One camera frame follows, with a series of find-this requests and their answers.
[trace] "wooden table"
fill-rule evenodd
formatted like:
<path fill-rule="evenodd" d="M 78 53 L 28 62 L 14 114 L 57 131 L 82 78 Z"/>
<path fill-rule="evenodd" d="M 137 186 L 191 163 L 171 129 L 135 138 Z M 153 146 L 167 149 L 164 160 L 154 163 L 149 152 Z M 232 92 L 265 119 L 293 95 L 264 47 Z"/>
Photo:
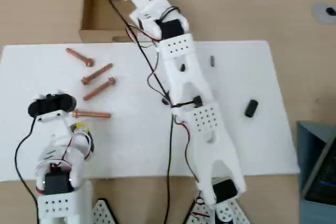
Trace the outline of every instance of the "wooden table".
<path fill-rule="evenodd" d="M 297 120 L 336 123 L 336 25 L 320 25 L 311 16 L 314 3 L 336 0 L 170 1 L 181 7 L 196 40 L 269 41 L 294 138 Z M 0 45 L 80 42 L 80 12 L 81 0 L 0 0 Z M 164 178 L 93 182 L 94 200 L 108 198 L 119 223 L 163 222 Z M 297 176 L 246 182 L 239 201 L 252 223 L 299 223 Z M 33 202 L 20 183 L 1 183 L 0 191 L 3 222 L 34 223 Z M 172 179 L 169 223 L 182 223 L 194 195 L 190 178 Z"/>

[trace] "cardboard box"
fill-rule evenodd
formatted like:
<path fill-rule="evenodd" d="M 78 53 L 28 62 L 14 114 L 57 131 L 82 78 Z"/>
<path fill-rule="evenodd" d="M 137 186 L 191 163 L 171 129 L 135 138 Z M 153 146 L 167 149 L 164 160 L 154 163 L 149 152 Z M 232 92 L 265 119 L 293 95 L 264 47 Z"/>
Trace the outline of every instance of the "cardboard box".
<path fill-rule="evenodd" d="M 131 1 L 114 0 L 120 13 L 128 15 L 135 9 Z M 125 25 L 112 9 L 108 0 L 83 0 L 79 35 L 83 43 L 129 42 Z"/>

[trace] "white robotic arm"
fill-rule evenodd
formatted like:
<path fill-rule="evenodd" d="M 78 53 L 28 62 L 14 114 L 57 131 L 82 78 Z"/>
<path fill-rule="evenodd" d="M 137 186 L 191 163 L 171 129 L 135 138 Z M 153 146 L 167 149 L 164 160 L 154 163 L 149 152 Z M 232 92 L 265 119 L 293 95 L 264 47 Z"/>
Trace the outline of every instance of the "white robotic arm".
<path fill-rule="evenodd" d="M 131 1 L 136 7 L 130 14 L 133 22 L 146 33 L 160 39 L 157 51 L 170 83 L 172 113 L 190 128 L 190 149 L 202 197 L 210 207 L 228 198 L 238 197 L 246 190 L 244 176 L 218 104 L 202 75 L 186 18 L 178 7 L 171 6 L 167 0 Z M 177 67 L 177 59 L 184 59 L 185 71 L 181 72 Z M 193 94 L 187 91 L 186 87 L 190 85 Z M 201 100 L 198 106 L 174 105 L 195 99 L 195 93 Z M 219 191 L 225 191 L 226 195 L 213 190 L 212 170 L 217 162 L 222 165 L 226 179 Z"/>

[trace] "copper bolt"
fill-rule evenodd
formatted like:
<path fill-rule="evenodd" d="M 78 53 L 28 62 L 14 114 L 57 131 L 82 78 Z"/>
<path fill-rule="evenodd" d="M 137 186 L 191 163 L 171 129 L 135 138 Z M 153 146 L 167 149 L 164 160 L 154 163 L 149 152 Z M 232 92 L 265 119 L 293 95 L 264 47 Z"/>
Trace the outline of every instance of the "copper bolt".
<path fill-rule="evenodd" d="M 86 58 L 85 56 L 77 53 L 76 51 L 72 50 L 71 48 L 66 49 L 67 53 L 71 54 L 72 56 L 76 57 L 77 59 L 85 62 L 87 67 L 92 67 L 94 64 L 94 61 L 91 58 Z"/>
<path fill-rule="evenodd" d="M 110 113 L 105 113 L 105 112 L 81 111 L 81 110 L 75 109 L 72 112 L 72 117 L 74 117 L 74 118 L 80 118 L 80 117 L 111 118 L 111 114 Z"/>
<path fill-rule="evenodd" d="M 110 77 L 109 80 L 105 83 L 103 83 L 101 86 L 97 87 L 95 90 L 93 90 L 91 93 L 88 93 L 86 96 L 83 97 L 84 101 L 89 101 L 94 96 L 108 88 L 109 86 L 115 85 L 115 78 Z"/>
<path fill-rule="evenodd" d="M 82 83 L 84 85 L 87 85 L 90 83 L 90 81 L 92 81 L 94 78 L 97 78 L 98 76 L 100 76 L 101 74 L 105 73 L 107 70 L 109 70 L 110 68 L 113 67 L 113 64 L 107 64 L 105 67 L 99 69 L 98 71 L 94 72 L 93 74 L 91 74 L 90 76 L 87 77 L 83 77 L 82 78 Z"/>

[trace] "white board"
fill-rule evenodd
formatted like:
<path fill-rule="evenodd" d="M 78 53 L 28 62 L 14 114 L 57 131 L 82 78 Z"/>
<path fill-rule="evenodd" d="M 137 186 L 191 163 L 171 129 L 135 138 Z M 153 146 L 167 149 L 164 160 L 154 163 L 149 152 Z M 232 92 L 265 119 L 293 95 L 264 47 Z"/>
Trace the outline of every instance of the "white board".
<path fill-rule="evenodd" d="M 94 58 L 92 68 L 69 56 L 65 48 Z M 293 174 L 299 171 L 289 123 L 268 44 L 263 41 L 197 42 L 202 71 L 211 84 L 237 147 L 245 175 Z M 145 50 L 155 62 L 154 48 Z M 215 68 L 210 66 L 215 56 Z M 80 79 L 102 66 L 113 68 L 89 86 Z M 165 176 L 169 146 L 170 108 L 146 84 L 150 70 L 135 44 L 73 44 L 7 46 L 0 62 L 0 142 L 3 164 L 0 181 L 17 180 L 14 151 L 28 133 L 32 118 L 27 108 L 37 94 L 57 89 L 73 95 L 77 108 L 109 111 L 111 120 L 89 119 L 96 154 L 86 164 L 86 176 L 114 178 Z M 157 70 L 169 89 L 163 65 Z M 114 88 L 84 102 L 82 97 L 108 77 Z M 244 116 L 250 99 L 259 101 L 255 117 Z M 33 135 L 19 152 L 19 168 L 34 179 L 37 157 L 53 129 L 36 123 Z M 184 161 L 186 133 L 176 126 L 171 174 L 190 176 Z"/>

